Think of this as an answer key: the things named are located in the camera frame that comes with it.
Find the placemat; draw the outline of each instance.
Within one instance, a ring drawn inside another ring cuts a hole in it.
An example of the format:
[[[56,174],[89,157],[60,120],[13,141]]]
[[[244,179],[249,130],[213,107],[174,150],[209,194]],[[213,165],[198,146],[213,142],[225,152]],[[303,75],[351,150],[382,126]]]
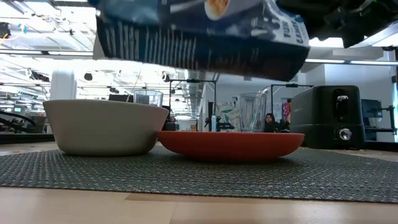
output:
[[[398,203],[398,163],[316,149],[255,164],[193,161],[163,147],[135,157],[45,151],[0,156],[0,186]]]

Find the toaster knob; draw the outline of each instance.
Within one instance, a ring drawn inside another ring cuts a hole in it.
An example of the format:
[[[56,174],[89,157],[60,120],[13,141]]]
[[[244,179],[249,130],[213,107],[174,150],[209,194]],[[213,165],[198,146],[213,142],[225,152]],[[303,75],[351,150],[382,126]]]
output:
[[[349,129],[346,129],[346,128],[343,128],[343,129],[341,129],[341,130],[338,132],[338,135],[339,135],[340,139],[341,139],[341,140],[344,140],[344,141],[350,140],[352,134],[353,134],[353,133],[352,133]]]

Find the woman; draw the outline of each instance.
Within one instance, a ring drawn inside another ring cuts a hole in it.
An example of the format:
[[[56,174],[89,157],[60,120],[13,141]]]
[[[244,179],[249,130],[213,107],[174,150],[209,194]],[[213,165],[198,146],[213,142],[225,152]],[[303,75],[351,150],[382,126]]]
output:
[[[272,113],[267,113],[266,115],[266,127],[264,132],[274,133],[279,129],[279,124],[275,122],[275,117]]]

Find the red bowl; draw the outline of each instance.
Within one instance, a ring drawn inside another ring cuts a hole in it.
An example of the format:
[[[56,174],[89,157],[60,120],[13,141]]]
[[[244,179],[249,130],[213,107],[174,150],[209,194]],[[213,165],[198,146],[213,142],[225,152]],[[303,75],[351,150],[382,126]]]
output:
[[[172,152],[196,159],[263,161],[286,156],[303,143],[304,134],[160,131],[159,141]]]

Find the black stand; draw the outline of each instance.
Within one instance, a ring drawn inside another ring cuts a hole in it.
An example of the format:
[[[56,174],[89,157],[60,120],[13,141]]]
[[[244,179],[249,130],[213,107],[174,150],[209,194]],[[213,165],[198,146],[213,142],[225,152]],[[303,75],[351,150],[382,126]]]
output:
[[[170,79],[169,83],[169,107],[171,109],[172,106],[172,82],[187,82],[187,83],[214,83],[214,107],[213,107],[213,114],[216,114],[216,102],[217,102],[217,80],[197,80],[197,79],[187,79],[187,80],[178,80],[178,79]],[[211,116],[206,118],[206,125],[209,124],[209,131],[211,131]]]

